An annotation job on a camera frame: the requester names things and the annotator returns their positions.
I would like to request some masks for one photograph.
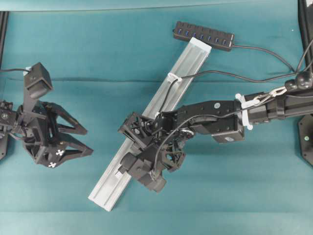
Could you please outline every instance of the zip tie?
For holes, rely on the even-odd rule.
[[[245,96],[241,95],[241,94],[236,94],[235,95],[236,99],[238,99],[241,102],[241,108],[245,109],[245,108],[249,108],[251,106],[255,106],[258,103],[260,103],[260,100],[258,99],[253,99],[253,100],[249,100],[246,101]],[[249,116],[248,116],[248,110],[243,110],[242,111],[242,121],[243,121],[243,126],[246,126],[247,129],[249,131],[251,131],[253,129],[253,125],[250,124],[249,122]]]
[[[31,67],[26,67],[25,68],[26,70],[30,71],[31,70]],[[29,72],[26,72],[26,71],[23,71],[23,76],[25,76],[26,74],[28,74]]]
[[[167,74],[167,80],[168,80],[170,83],[174,82],[176,79],[178,80],[178,82],[181,82],[181,81],[182,81],[182,78],[181,78],[181,77],[178,77],[177,75],[175,75],[175,74],[173,74],[173,73],[171,73],[171,72],[169,72],[169,73]]]

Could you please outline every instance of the robotic arm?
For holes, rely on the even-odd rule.
[[[85,135],[87,130],[60,105],[39,101],[52,89],[48,71],[37,63],[24,76],[23,105],[13,111],[13,103],[0,102],[0,159],[6,154],[8,135],[22,141],[36,164],[49,168],[92,154],[91,148],[68,134]],[[58,124],[58,117],[72,126]]]
[[[180,168],[185,142],[196,133],[211,135],[218,143],[243,141],[244,127],[267,123],[272,119],[305,115],[299,122],[302,156],[313,165],[309,136],[313,126],[313,74],[300,72],[269,93],[236,95],[232,101],[206,101],[161,112],[156,119],[132,113],[119,132],[130,138],[140,153],[127,153],[119,171],[128,172],[150,190],[159,192],[166,181],[162,171]]]

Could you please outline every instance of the teal tabletop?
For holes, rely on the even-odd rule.
[[[160,193],[131,181],[111,212],[88,199],[125,139],[117,129],[132,111],[143,112],[187,45],[172,36],[176,21],[234,33],[236,44],[271,49],[295,67],[303,52],[296,0],[5,2],[12,12],[1,67],[41,62],[54,86],[42,101],[80,121],[89,132],[75,137],[94,153],[50,169],[10,139],[0,161],[0,235],[312,234],[313,168],[300,155],[299,118],[257,125],[236,143],[197,135]],[[268,54],[240,48],[213,49],[201,70],[254,79],[289,72]],[[205,75],[178,106],[234,100],[285,80]],[[0,74],[0,99],[14,109],[22,88],[21,72]]]

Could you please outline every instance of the cable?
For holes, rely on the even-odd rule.
[[[165,98],[164,98],[164,100],[163,100],[163,103],[162,103],[162,105],[161,105],[161,107],[160,107],[160,109],[159,109],[159,113],[162,111],[162,109],[163,109],[163,107],[164,107],[164,105],[165,105],[165,103],[166,103],[166,100],[167,100],[167,97],[168,97],[168,95],[169,95],[169,93],[170,93],[170,91],[171,91],[171,88],[173,87],[173,85],[176,83],[178,81],[178,79],[175,79],[171,84],[170,84],[170,86],[169,86],[169,88],[168,88],[168,90],[167,90],[167,93],[166,93],[166,95],[165,95]]]
[[[264,48],[261,48],[261,47],[250,47],[250,46],[242,46],[242,45],[232,45],[232,47],[264,51],[264,52],[266,52],[268,54],[271,54],[271,55],[275,56],[277,59],[279,59],[285,65],[287,65],[287,67],[291,71],[295,72],[294,68],[283,57],[281,57],[280,55],[276,54],[273,51],[270,51],[270,50],[267,50],[267,49],[264,49]]]
[[[313,95],[304,95],[304,96],[301,96],[301,95],[291,95],[291,94],[288,94],[286,95],[288,97],[292,97],[292,98],[313,98]]]
[[[310,46],[312,45],[313,43],[313,39],[310,41],[309,45],[307,46],[306,50],[303,52],[302,56],[301,56],[301,59],[299,61],[299,64],[298,64],[298,67],[300,68],[301,65],[302,65],[302,62],[303,62],[303,58],[305,57],[305,55],[308,53],[308,50],[310,48]],[[235,77],[235,78],[238,78],[238,79],[242,79],[244,81],[248,81],[248,82],[253,82],[253,83],[265,83],[265,82],[270,82],[270,81],[274,81],[274,80],[277,80],[277,79],[281,79],[281,78],[285,78],[285,77],[290,77],[290,76],[294,76],[294,75],[297,75],[299,73],[299,69],[297,68],[296,71],[294,71],[293,67],[285,60],[283,59],[282,57],[280,57],[279,55],[277,55],[276,53],[270,51],[270,50],[267,50],[267,49],[264,49],[264,48],[261,48],[261,47],[248,47],[248,46],[240,46],[240,45],[233,45],[233,47],[239,47],[239,48],[248,48],[248,49],[255,49],[255,50],[261,50],[261,51],[265,51],[273,56],[275,56],[276,58],[278,58],[279,60],[281,60],[284,64],[286,64],[292,71],[293,73],[289,73],[289,74],[285,74],[285,75],[280,75],[280,76],[276,76],[276,77],[270,77],[270,78],[266,78],[266,79],[263,79],[263,80],[255,80],[255,79],[251,79],[251,78],[248,78],[248,77],[244,77],[244,76],[240,76],[240,75],[236,75],[234,73],[230,73],[230,72],[223,72],[223,71],[219,71],[219,70],[207,70],[207,71],[203,71],[203,72],[199,72],[199,73],[196,73],[194,75],[188,75],[188,76],[184,76],[182,77],[182,79],[187,79],[187,78],[192,78],[192,77],[198,77],[198,76],[202,76],[204,74],[207,74],[207,73],[218,73],[218,74],[223,74],[223,75],[227,75],[227,76],[231,76],[231,77]],[[303,70],[303,71],[306,71],[309,69],[309,67],[313,64],[313,59],[311,60],[311,62],[308,64],[308,66],[306,66],[306,68]],[[167,99],[167,96],[171,90],[172,86],[169,87],[168,91],[167,91],[167,94],[166,94],[166,98],[164,99],[163,101],[163,105],[162,107],[160,108],[159,112],[162,110],[165,102],[166,102],[166,99]]]
[[[219,73],[219,74],[235,77],[235,78],[238,78],[238,79],[242,79],[244,81],[254,82],[254,83],[270,82],[270,81],[274,81],[274,80],[277,80],[277,79],[280,79],[280,78],[290,77],[290,76],[294,76],[294,75],[298,74],[297,72],[293,72],[293,73],[288,73],[288,74],[284,74],[284,75],[280,75],[280,76],[266,78],[266,79],[263,79],[263,80],[255,80],[255,79],[251,79],[251,78],[248,78],[248,77],[236,75],[236,74],[230,73],[230,72],[223,72],[223,71],[219,71],[219,70],[207,70],[207,71],[196,73],[194,75],[184,76],[184,77],[181,77],[181,78],[182,79],[187,79],[187,78],[191,78],[191,77],[198,77],[198,76],[202,76],[202,75],[207,74],[207,73]]]
[[[308,44],[307,48],[306,48],[305,51],[303,52],[303,54],[302,54],[302,56],[301,56],[301,58],[300,58],[299,64],[298,64],[298,66],[297,66],[297,70],[296,70],[296,71],[299,71],[299,70],[300,70],[301,65],[302,65],[302,63],[303,63],[303,60],[304,60],[304,57],[305,57],[306,54],[308,53],[308,51],[309,51],[309,49],[310,49],[310,47],[311,47],[312,44],[313,44],[313,39],[311,39],[311,41],[310,41],[310,43]]]
[[[272,98],[272,99],[269,99],[267,101],[265,101],[264,103],[262,103],[262,105],[266,104],[266,103],[269,103],[271,101],[275,100],[275,98]],[[162,147],[165,145],[165,143],[168,141],[168,139],[176,132],[178,131],[184,124],[188,123],[191,119],[194,119],[194,118],[198,118],[198,117],[215,117],[215,118],[226,118],[226,117],[230,117],[234,114],[237,114],[237,113],[241,113],[242,111],[245,111],[245,110],[250,110],[250,109],[254,109],[254,108],[257,108],[259,105],[257,106],[251,106],[251,107],[248,107],[248,108],[245,108],[245,109],[241,109],[241,110],[237,110],[237,111],[234,111],[234,112],[231,112],[229,114],[226,114],[226,115],[223,115],[223,116],[218,116],[218,115],[213,115],[213,114],[206,114],[206,115],[194,115],[192,117],[189,117],[188,119],[186,119],[185,121],[183,121],[180,125],[178,125],[178,127],[176,127],[163,141],[162,143],[160,144],[160,146],[157,148],[157,151],[156,151],[156,156],[155,156],[155,163],[154,163],[154,168],[153,168],[153,172],[155,173],[155,170],[157,168],[157,159],[158,159],[158,155],[162,149]]]
[[[25,70],[25,69],[9,69],[9,70],[0,70],[0,72],[12,72],[12,71],[30,72],[29,70]]]
[[[305,67],[305,69],[304,69],[303,71],[308,70],[312,64],[313,64],[313,59],[310,61],[310,63],[308,64],[308,66]]]

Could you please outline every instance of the white cross sticker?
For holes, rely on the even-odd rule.
[[[60,149],[58,149],[58,151],[56,152],[56,154],[55,155],[59,155],[59,156],[62,156],[63,155],[63,153],[64,153],[64,150],[60,150]]]
[[[50,163],[50,165],[48,167],[52,167],[55,168],[56,163]]]

